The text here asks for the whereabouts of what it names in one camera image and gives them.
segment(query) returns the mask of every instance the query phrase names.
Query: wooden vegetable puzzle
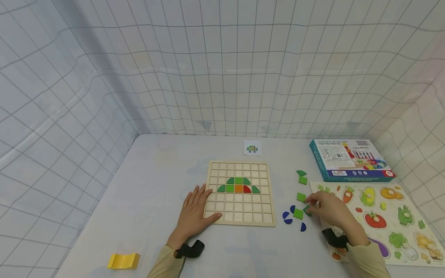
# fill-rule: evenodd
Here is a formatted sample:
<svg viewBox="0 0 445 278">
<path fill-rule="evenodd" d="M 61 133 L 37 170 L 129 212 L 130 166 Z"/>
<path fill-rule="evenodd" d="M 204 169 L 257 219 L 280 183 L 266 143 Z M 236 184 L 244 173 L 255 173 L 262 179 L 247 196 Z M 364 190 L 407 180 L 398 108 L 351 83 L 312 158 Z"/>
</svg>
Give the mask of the wooden vegetable puzzle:
<svg viewBox="0 0 445 278">
<path fill-rule="evenodd" d="M 275 227 L 269 167 L 266 163 L 211 161 L 204 217 L 221 212 L 215 224 Z"/>
<path fill-rule="evenodd" d="M 444 267 L 445 250 L 403 189 L 395 184 L 311 182 L 312 192 L 324 191 L 342 200 L 378 244 L 388 265 Z M 338 227 L 322 221 L 323 229 Z M 348 262 L 346 250 L 328 245 L 334 261 Z"/>
</svg>

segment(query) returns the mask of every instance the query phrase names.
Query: white fabric wall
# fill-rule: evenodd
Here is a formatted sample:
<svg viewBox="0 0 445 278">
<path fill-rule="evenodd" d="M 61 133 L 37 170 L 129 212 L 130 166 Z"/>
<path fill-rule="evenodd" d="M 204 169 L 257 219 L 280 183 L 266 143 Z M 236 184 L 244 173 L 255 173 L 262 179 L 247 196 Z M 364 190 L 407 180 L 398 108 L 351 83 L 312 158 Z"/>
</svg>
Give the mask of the white fabric wall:
<svg viewBox="0 0 445 278">
<path fill-rule="evenodd" d="M 443 53 L 444 45 L 438 50 Z M 376 147 L 445 246 L 445 72 L 434 71 L 432 84 L 395 119 Z"/>
<path fill-rule="evenodd" d="M 0 1 L 2 278 L 55 275 L 138 135 L 61 8 Z"/>
<path fill-rule="evenodd" d="M 444 13 L 0 0 L 0 277 L 55 274 L 142 133 L 369 138 L 443 241 Z"/>
</svg>

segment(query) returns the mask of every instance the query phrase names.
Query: wrist strap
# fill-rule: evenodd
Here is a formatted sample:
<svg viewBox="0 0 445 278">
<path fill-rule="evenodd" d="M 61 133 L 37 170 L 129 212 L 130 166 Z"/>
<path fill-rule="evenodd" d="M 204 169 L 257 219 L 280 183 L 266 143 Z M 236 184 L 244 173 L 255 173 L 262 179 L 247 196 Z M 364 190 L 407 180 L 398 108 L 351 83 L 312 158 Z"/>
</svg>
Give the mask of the wrist strap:
<svg viewBox="0 0 445 278">
<path fill-rule="evenodd" d="M 347 243 L 349 243 L 348 237 L 346 235 L 336 236 L 334 231 L 329 228 L 321 231 L 324 236 L 324 239 L 328 242 L 328 244 L 335 248 L 345 248 L 348 250 Z"/>
<path fill-rule="evenodd" d="M 204 250 L 204 243 L 200 240 L 195 241 L 192 247 L 187 244 L 183 244 L 181 249 L 176 250 L 177 254 L 175 256 L 176 259 L 181 259 L 182 257 L 186 258 L 197 258 L 201 255 Z"/>
</svg>

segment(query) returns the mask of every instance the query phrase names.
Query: green triangle block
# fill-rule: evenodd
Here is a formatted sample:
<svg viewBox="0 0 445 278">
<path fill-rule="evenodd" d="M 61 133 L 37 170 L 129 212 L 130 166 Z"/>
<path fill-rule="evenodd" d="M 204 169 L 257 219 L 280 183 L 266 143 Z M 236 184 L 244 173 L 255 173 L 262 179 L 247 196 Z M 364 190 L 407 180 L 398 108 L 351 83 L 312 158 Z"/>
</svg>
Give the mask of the green triangle block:
<svg viewBox="0 0 445 278">
<path fill-rule="evenodd" d="M 302 176 L 306 176 L 306 172 L 302 171 L 302 170 L 297 170 L 297 174 L 302 177 Z"/>
</svg>

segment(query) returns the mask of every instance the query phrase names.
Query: white table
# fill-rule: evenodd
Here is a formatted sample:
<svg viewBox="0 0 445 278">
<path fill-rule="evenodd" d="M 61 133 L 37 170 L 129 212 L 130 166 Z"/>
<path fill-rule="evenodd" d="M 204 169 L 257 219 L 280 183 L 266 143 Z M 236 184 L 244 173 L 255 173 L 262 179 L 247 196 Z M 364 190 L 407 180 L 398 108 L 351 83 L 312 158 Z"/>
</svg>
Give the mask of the white table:
<svg viewBox="0 0 445 278">
<path fill-rule="evenodd" d="M 261 141 L 262 156 L 243 155 L 243 141 Z M 322 181 L 307 139 L 188 135 L 139 136 L 99 202 L 56 277 L 138 277 L 149 273 L 158 251 L 176 225 L 182 202 L 196 184 L 206 182 L 208 162 L 263 161 L 269 164 L 277 225 L 212 225 L 197 236 L 206 247 L 187 259 L 184 277 L 347 277 L 348 264 L 331 260 L 320 221 L 305 217 L 305 232 L 281 218 L 297 205 L 296 170 L 309 181 Z M 113 253 L 139 253 L 136 270 L 106 268 Z M 444 277 L 443 268 L 388 266 L 397 277 Z"/>
</svg>

